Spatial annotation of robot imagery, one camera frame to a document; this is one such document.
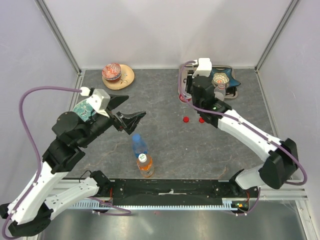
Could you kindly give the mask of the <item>orange drink bottle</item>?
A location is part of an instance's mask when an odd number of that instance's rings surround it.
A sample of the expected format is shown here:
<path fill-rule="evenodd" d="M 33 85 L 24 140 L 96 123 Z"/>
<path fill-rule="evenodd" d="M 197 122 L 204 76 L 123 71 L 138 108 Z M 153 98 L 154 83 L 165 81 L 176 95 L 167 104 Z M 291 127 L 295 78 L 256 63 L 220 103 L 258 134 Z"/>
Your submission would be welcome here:
<path fill-rule="evenodd" d="M 150 155 L 141 153 L 137 158 L 137 166 L 140 173 L 145 178 L 149 178 L 153 175 L 155 167 L 153 164 L 153 159 Z"/>

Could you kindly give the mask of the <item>red patterned bowl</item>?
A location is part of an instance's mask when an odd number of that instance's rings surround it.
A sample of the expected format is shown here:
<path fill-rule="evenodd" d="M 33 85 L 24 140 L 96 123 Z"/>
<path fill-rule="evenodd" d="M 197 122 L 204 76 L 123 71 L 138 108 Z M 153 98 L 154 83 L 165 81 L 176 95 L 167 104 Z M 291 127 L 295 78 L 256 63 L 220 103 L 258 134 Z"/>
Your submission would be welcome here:
<path fill-rule="evenodd" d="M 115 81 L 122 74 L 122 69 L 118 63 L 110 63 L 102 69 L 102 78 L 106 81 Z"/>

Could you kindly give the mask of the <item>teal red floral plate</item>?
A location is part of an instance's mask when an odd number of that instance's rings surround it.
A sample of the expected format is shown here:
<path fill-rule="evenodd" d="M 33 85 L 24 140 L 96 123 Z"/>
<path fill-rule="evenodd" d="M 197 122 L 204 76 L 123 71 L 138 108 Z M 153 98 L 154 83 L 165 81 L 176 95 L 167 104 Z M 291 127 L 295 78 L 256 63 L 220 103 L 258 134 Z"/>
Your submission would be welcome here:
<path fill-rule="evenodd" d="M 85 123 L 89 123 L 96 114 L 94 108 L 88 103 L 87 99 L 78 102 L 72 109 Z"/>

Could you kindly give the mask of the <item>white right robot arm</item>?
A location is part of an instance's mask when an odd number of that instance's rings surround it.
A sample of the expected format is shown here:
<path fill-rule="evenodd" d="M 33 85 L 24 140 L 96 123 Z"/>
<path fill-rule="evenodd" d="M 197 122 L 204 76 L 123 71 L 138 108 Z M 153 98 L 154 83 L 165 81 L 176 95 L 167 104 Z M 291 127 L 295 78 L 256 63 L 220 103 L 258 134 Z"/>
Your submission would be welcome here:
<path fill-rule="evenodd" d="M 298 170 L 297 144 L 292 139 L 281 140 L 245 120 L 216 97 L 214 85 L 206 76 L 187 77 L 186 91 L 191 95 L 192 107 L 206 123 L 235 137 L 263 162 L 240 170 L 232 177 L 229 191 L 233 196 L 240 197 L 252 187 L 268 186 L 278 190 L 289 184 Z"/>

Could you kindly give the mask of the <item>silver metal tray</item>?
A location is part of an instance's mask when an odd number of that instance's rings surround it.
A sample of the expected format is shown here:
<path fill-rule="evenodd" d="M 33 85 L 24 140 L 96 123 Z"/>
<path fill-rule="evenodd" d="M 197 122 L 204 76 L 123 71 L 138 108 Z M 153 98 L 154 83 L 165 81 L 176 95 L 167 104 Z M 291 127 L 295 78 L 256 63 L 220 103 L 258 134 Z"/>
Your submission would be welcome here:
<path fill-rule="evenodd" d="M 180 67 L 180 85 L 184 90 L 184 95 L 180 93 L 179 88 L 177 92 L 182 102 L 190 101 L 192 99 L 192 96 L 187 93 L 187 80 L 188 77 L 193 75 L 195 70 L 196 65 L 192 64 L 188 64 L 184 69 Z M 235 99 L 238 97 L 237 87 L 240 86 L 241 83 L 235 79 L 235 71 L 231 66 L 213 66 L 209 80 L 215 87 L 217 87 L 219 84 L 224 84 L 226 99 Z"/>

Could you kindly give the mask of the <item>clear bottle red cap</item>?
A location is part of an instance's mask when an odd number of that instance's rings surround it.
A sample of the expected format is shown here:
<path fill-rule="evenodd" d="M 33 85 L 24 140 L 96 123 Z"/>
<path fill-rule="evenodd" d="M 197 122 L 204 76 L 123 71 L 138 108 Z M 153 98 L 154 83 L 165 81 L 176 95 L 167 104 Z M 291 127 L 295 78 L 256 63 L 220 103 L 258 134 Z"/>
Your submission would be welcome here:
<path fill-rule="evenodd" d="M 183 95 L 183 94 L 179 94 L 179 100 L 183 103 L 187 103 L 187 102 L 190 102 L 192 100 L 191 97 L 189 96 L 186 96 L 186 95 Z"/>

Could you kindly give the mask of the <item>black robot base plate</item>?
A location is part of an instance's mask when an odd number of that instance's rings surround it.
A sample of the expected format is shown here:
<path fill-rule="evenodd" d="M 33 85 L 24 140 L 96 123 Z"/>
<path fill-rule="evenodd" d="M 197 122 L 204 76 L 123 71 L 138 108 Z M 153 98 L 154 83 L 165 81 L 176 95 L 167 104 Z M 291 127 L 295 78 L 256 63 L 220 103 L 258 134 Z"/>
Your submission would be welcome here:
<path fill-rule="evenodd" d="M 233 181 L 215 179 L 115 178 L 94 198 L 111 198 L 113 205 L 220 204 L 222 199 L 253 199 L 256 186 L 243 190 Z"/>

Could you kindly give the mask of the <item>clear bottle red label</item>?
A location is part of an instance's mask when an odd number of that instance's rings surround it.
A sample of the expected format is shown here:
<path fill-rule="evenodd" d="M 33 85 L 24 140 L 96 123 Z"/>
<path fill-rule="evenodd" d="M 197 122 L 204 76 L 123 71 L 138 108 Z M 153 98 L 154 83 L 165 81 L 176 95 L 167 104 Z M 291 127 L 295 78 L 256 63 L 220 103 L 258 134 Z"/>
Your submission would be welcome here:
<path fill-rule="evenodd" d="M 223 83 L 218 84 L 214 89 L 215 98 L 224 101 L 226 96 L 226 86 Z"/>

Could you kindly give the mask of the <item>blue star-shaped dish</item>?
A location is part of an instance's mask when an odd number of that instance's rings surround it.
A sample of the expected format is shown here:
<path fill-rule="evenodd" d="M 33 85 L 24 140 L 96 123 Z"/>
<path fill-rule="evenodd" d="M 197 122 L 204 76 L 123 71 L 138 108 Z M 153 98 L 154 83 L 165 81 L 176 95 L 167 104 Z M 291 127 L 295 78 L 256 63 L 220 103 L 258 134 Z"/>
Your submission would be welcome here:
<path fill-rule="evenodd" d="M 241 82 L 233 77 L 233 69 L 231 67 L 213 67 L 209 75 L 209 79 L 215 87 L 224 85 L 225 89 L 241 85 Z"/>

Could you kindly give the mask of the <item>small patterned bowl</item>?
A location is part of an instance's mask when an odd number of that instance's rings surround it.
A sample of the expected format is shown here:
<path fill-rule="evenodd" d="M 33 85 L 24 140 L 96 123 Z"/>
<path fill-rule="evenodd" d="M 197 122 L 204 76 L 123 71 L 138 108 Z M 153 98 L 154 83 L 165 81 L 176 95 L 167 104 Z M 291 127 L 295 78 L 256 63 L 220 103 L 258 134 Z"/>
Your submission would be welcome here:
<path fill-rule="evenodd" d="M 229 77 L 223 72 L 216 72 L 213 74 L 212 84 L 217 86 L 219 84 L 225 84 L 225 87 L 229 85 L 230 79 Z"/>

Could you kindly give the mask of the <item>beige floral plate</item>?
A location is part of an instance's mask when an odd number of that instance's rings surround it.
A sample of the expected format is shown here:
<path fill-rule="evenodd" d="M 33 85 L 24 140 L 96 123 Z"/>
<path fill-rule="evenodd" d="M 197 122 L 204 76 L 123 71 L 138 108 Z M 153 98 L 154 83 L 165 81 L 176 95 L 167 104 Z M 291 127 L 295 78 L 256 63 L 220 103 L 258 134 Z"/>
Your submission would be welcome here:
<path fill-rule="evenodd" d="M 120 64 L 121 76 L 114 81 L 107 81 L 102 78 L 104 85 L 111 90 L 121 90 L 128 87 L 135 79 L 134 71 L 125 64 Z"/>

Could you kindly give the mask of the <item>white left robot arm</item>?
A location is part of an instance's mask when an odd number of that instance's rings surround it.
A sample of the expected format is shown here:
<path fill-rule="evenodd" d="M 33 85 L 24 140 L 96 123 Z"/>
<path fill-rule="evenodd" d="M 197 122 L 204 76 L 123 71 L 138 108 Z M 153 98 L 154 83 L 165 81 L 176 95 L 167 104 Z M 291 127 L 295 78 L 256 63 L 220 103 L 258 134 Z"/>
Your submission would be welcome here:
<path fill-rule="evenodd" d="M 131 134 L 145 111 L 131 114 L 113 113 L 129 97 L 127 95 L 98 96 L 93 94 L 78 103 L 73 111 L 62 113 L 52 131 L 56 138 L 42 156 L 40 170 L 21 194 L 11 203 L 0 206 L 0 216 L 6 220 L 3 237 L 15 240 L 33 237 L 49 226 L 51 221 L 80 200 L 106 196 L 111 181 L 96 170 L 76 186 L 50 196 L 51 191 L 85 156 L 83 149 L 110 127 Z"/>

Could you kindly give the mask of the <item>blue water bottle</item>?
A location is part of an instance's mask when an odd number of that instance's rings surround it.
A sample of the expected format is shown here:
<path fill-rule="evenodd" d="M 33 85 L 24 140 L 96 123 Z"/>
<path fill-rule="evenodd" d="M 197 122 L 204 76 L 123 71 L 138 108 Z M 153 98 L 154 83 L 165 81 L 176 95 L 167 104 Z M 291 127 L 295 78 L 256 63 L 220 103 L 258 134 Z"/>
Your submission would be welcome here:
<path fill-rule="evenodd" d="M 146 155 L 148 153 L 147 144 L 140 134 L 134 134 L 132 136 L 132 150 L 136 158 L 138 158 L 140 154 Z"/>

